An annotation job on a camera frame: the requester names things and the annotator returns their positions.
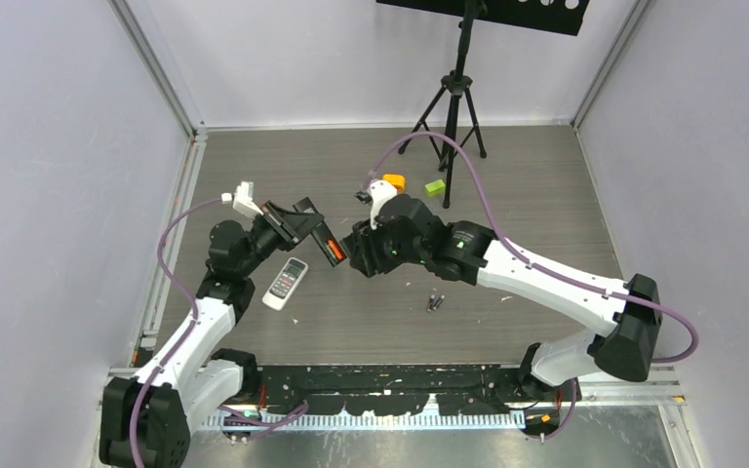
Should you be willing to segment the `white remote control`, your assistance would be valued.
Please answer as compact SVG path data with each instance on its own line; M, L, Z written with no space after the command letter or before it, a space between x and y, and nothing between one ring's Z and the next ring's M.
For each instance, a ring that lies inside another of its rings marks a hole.
M290 257L262 297L267 307L281 311L292 298L309 266L303 260Z

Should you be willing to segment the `orange battery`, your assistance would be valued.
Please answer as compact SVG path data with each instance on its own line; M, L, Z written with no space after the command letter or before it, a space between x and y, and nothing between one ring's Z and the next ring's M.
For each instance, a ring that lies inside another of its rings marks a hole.
M328 248L336 260L341 261L343 259L343 252L334 240L328 241Z

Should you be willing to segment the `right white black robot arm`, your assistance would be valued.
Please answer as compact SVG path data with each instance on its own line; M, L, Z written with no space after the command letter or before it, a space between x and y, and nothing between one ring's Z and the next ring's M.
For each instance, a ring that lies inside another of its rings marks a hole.
M406 194L355 223L340 243L351 267L368 278L417 264L444 281L513 293L580 323L577 334L528 348L517 382L531 400L597 371L629 382L649 376L662 317L654 308L657 283L648 276L597 277L527 253L481 224L445 223Z

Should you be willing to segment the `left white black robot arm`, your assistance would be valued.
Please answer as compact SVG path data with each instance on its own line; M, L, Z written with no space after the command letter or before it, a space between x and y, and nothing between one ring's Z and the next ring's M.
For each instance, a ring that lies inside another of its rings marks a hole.
M160 238L158 263L189 302L189 312L164 346L129 377L103 389L99 461L112 467L179 467L191 439L228 399L251 402L260 388L253 354L215 347L247 311L255 294L252 273L274 252L289 252L323 222L317 211L296 212L272 202L223 193L183 213L229 205L250 218L250 229L222 221L210 233L207 271L196 291L167 266Z

